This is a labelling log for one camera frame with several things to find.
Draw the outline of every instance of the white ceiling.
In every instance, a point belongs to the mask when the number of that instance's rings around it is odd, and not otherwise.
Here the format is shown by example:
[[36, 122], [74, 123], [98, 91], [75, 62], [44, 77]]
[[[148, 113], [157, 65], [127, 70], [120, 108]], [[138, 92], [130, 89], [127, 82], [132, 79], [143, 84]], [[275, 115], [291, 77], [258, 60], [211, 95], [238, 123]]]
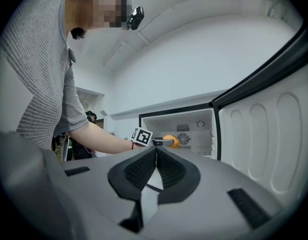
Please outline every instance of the white ceiling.
[[288, 0], [131, 0], [133, 8], [142, 6], [145, 17], [137, 31], [103, 28], [90, 31], [84, 40], [71, 41], [106, 69], [114, 71], [162, 35], [183, 25], [214, 16], [241, 14], [271, 16], [290, 25], [296, 12]]

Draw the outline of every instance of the short sleeve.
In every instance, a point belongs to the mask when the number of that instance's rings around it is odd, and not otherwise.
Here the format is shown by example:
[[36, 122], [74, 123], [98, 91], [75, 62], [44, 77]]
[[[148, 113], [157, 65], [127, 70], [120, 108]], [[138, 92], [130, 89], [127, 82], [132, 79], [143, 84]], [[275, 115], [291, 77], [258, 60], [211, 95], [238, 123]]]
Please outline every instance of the short sleeve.
[[55, 128], [54, 136], [81, 128], [89, 121], [76, 92], [72, 66], [64, 77], [62, 114]]

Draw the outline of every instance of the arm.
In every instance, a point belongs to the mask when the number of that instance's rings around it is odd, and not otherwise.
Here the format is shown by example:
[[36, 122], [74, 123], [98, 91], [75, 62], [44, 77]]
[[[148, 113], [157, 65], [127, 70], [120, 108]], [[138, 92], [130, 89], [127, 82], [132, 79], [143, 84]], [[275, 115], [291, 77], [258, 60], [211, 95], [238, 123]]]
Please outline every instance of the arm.
[[132, 150], [132, 142], [117, 138], [91, 122], [68, 134], [78, 143], [98, 152], [117, 154]]

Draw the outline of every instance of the striped gray t-shirt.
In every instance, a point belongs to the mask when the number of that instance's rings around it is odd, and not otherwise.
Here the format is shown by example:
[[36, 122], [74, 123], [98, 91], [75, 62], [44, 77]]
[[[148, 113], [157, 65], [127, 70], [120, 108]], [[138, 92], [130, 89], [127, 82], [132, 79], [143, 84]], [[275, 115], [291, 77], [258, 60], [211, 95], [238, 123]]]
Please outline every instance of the striped gray t-shirt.
[[53, 135], [88, 122], [75, 88], [64, 9], [65, 0], [23, 0], [0, 37], [8, 63], [33, 94], [17, 132], [43, 149], [51, 149]]

